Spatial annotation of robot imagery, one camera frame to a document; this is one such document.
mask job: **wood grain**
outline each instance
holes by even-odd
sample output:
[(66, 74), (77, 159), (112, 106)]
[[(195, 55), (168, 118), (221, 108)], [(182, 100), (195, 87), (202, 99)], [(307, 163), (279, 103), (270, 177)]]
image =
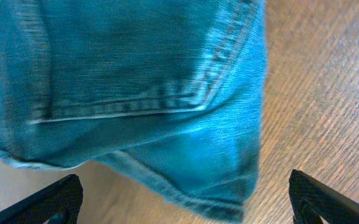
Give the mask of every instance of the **wood grain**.
[[(266, 23), (261, 175), (245, 223), (292, 223), (292, 169), (359, 203), (359, 1), (268, 0)], [(85, 189), (79, 223), (212, 223), (107, 167), (75, 172)], [(65, 174), (0, 164), (0, 209)]]

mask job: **wooden surface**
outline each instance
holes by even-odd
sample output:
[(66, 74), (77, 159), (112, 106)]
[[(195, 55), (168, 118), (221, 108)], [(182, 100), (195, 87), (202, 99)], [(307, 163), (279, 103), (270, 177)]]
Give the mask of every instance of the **wooden surface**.
[[(292, 169), (359, 203), (359, 1), (268, 0), (266, 17), (261, 176), (245, 223), (291, 223)], [(211, 223), (101, 165), (75, 172), (85, 189), (79, 223)], [(0, 163), (0, 210), (65, 174)]]

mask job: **black object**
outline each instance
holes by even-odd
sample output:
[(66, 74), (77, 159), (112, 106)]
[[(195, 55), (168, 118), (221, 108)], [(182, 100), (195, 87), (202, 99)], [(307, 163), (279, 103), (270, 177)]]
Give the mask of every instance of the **black object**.
[(80, 179), (70, 174), (0, 212), (0, 223), (77, 223), (83, 199)]
[(315, 180), (292, 170), (290, 200), (294, 224), (321, 224), (320, 217), (331, 224), (359, 223), (359, 204)]

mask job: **wrinkled fabric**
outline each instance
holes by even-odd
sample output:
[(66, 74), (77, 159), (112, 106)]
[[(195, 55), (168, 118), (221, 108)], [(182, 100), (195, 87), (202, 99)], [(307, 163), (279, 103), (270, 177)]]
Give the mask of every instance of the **wrinkled fabric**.
[(241, 222), (258, 178), (264, 1), (0, 1), (0, 158), (95, 160)]

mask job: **denim fabric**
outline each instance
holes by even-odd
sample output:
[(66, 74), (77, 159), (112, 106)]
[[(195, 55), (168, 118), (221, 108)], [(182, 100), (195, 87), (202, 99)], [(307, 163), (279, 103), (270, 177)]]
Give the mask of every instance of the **denim fabric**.
[(265, 72), (262, 0), (0, 1), (0, 158), (93, 159), (241, 222)]

